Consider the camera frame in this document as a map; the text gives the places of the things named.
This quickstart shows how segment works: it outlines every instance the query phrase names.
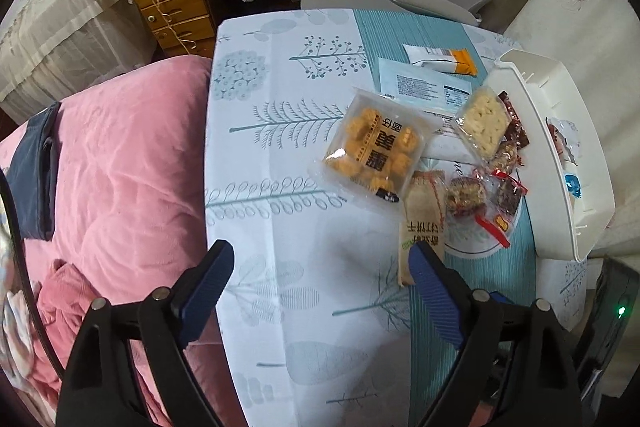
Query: cookie package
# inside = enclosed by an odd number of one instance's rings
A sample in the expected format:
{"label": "cookie package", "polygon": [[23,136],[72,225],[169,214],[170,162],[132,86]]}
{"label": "cookie package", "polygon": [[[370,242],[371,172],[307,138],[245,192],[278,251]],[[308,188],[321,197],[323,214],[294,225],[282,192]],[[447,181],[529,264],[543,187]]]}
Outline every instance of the cookie package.
{"label": "cookie package", "polygon": [[419,111],[357,89],[314,174],[345,195],[401,211],[399,203],[435,131]]}
{"label": "cookie package", "polygon": [[468,146],[487,164],[497,153],[511,117],[494,91],[480,86],[456,113],[454,123]]}

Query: red snack wrapper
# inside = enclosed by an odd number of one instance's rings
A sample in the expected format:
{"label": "red snack wrapper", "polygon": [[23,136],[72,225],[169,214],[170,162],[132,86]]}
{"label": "red snack wrapper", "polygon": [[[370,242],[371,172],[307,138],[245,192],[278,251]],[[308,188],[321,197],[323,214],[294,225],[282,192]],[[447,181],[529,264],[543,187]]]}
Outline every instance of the red snack wrapper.
{"label": "red snack wrapper", "polygon": [[507,127],[507,131],[505,131],[504,137],[507,139],[507,141],[514,141],[518,150],[524,149],[527,145],[529,145],[529,137],[527,137],[527,133],[522,126],[522,122],[520,121],[518,114],[513,108],[513,105],[511,105],[509,95],[506,91],[503,91],[498,95],[498,98],[502,100],[504,107],[507,108],[507,112],[511,117],[511,123]]}

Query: bed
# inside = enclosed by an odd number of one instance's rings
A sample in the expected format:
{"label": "bed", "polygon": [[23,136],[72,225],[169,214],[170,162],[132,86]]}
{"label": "bed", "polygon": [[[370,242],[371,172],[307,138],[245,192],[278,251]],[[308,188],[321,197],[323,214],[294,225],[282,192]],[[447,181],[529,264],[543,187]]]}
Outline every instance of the bed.
{"label": "bed", "polygon": [[0,107],[22,123],[148,64],[155,47],[129,0],[14,0],[0,23]]}
{"label": "bed", "polygon": [[[24,241],[30,279],[42,282],[38,309],[63,365],[88,296],[113,304],[141,300],[158,286],[171,286],[206,253],[202,172],[209,73],[210,59],[175,57],[63,100],[54,128],[60,143],[56,231],[50,242]],[[1,168],[10,165],[25,127],[0,143]],[[76,272],[84,278],[66,302],[59,291],[61,266],[67,268],[63,283],[76,284]],[[61,317],[68,322],[62,349],[55,336],[60,329],[50,331]],[[30,380],[55,406],[59,383],[38,341],[34,351]],[[151,416],[167,426],[143,350],[133,346],[133,352]],[[215,317],[186,357],[225,424],[245,425]]]}

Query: paper packet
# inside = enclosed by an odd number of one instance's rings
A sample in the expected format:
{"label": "paper packet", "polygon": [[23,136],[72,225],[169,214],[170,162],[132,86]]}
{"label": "paper packet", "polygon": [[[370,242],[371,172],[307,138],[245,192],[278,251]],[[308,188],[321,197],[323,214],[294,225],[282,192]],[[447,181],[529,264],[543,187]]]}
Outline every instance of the paper packet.
{"label": "paper packet", "polygon": [[444,260],[444,172],[414,172],[404,210],[406,219],[400,223],[398,242],[398,282],[402,286],[414,284],[409,272],[409,249],[417,241],[429,243],[440,260]]}
{"label": "paper packet", "polygon": [[478,68],[467,50],[427,48],[403,44],[409,62],[414,66],[429,68],[440,73],[471,74],[476,76]]}

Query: tablecloth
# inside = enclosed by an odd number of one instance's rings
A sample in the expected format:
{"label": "tablecloth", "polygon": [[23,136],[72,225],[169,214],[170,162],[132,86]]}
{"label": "tablecloth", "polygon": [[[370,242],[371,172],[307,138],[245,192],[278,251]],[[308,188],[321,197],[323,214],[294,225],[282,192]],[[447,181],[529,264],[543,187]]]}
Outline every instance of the tablecloth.
{"label": "tablecloth", "polygon": [[[486,76],[462,25],[412,14],[279,12],[218,29],[207,239],[226,239],[236,252],[217,312],[252,426],[414,425],[453,361],[415,292],[398,287],[397,221],[343,200],[309,174],[353,87],[379,86],[378,57],[407,62],[403,43],[467,48],[481,70],[474,86]],[[526,206],[511,242],[479,260],[447,254],[446,263],[472,287],[530,303]]]}

